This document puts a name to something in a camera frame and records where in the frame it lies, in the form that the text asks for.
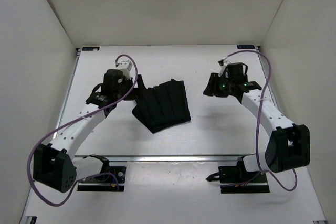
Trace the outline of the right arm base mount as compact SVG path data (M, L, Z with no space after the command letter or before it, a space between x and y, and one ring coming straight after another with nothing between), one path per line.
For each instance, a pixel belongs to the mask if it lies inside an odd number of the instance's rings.
M262 174L260 171L246 171L241 157L237 159L235 166L219 166L218 172L210 174L206 181L220 182L221 194L270 193L266 174Z

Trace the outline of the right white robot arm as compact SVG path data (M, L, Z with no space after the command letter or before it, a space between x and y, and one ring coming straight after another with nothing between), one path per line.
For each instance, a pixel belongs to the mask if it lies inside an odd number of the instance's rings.
M262 87L248 81L248 67L242 62L219 61L219 73L211 73L204 95L235 97L264 128L269 141L264 152L247 155L235 169L236 178L248 182L256 171L279 173L310 164L310 131L285 117L263 94Z

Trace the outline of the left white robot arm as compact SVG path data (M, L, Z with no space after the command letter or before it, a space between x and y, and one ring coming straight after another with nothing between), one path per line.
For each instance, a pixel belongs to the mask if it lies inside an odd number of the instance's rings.
M96 85L75 123L68 123L48 144L40 143L33 154L33 179L61 193L75 182L95 177L104 181L110 174L109 161L90 154L76 159L77 150L122 100L135 100L145 91L141 75L133 80L127 70L109 69Z

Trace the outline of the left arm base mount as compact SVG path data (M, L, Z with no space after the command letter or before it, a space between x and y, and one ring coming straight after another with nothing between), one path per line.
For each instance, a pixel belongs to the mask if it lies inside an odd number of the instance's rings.
M127 165L112 162L106 157L88 155L74 161L77 172L77 191L115 192L124 191Z

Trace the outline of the black pleated skirt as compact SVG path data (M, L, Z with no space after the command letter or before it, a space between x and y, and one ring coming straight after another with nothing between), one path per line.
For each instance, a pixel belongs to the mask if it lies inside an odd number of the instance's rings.
M191 121L183 80L147 88L135 102L132 114L153 134Z

